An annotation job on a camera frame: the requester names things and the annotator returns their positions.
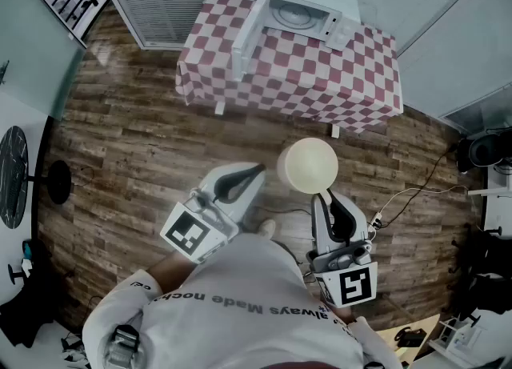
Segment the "microwave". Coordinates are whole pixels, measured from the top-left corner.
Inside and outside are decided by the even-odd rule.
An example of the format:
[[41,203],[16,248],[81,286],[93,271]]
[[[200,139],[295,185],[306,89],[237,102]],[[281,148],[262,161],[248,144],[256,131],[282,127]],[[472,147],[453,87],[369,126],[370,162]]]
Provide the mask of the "microwave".
[[358,0],[256,0],[233,42],[232,71],[236,81],[247,72],[265,27],[301,34],[343,50],[360,27]]

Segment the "shoe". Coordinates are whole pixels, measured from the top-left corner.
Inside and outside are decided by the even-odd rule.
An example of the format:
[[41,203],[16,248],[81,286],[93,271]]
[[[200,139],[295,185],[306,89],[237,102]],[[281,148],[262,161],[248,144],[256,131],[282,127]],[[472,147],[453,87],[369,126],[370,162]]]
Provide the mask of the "shoe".
[[261,224],[259,224],[258,232],[256,234],[265,239],[272,239],[277,227],[278,224],[275,222],[275,220],[266,219]]

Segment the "red checkered tablecloth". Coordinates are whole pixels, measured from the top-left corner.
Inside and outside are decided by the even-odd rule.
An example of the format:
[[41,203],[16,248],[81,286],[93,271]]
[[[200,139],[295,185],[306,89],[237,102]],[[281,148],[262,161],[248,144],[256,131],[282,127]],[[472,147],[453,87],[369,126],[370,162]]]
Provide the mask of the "red checkered tablecloth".
[[205,0],[178,60],[177,92],[279,111],[357,133],[403,112],[395,40],[361,25],[343,51],[265,28],[241,82],[231,46],[255,0]]

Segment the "round table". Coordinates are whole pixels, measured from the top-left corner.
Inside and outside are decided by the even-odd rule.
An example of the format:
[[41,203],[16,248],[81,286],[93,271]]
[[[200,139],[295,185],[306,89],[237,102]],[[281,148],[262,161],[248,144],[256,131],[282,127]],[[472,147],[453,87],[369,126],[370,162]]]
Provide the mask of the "round table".
[[[19,171],[20,164],[24,170]],[[16,228],[25,214],[26,192],[28,186],[29,155],[23,130],[12,126],[0,142],[0,216],[11,229]],[[7,206],[11,187],[22,178],[18,203],[14,213]]]

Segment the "white sweatshirt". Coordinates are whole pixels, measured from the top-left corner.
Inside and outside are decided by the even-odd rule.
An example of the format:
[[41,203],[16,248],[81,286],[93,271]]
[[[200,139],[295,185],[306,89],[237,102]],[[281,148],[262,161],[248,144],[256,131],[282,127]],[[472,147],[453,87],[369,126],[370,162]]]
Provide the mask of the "white sweatshirt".
[[103,368],[116,326],[133,323],[140,312],[147,369],[260,369],[308,361],[341,369],[372,361],[402,367],[364,318],[345,325],[311,296],[292,257],[257,235],[236,237],[169,294],[145,271],[118,284],[84,326],[93,369]]

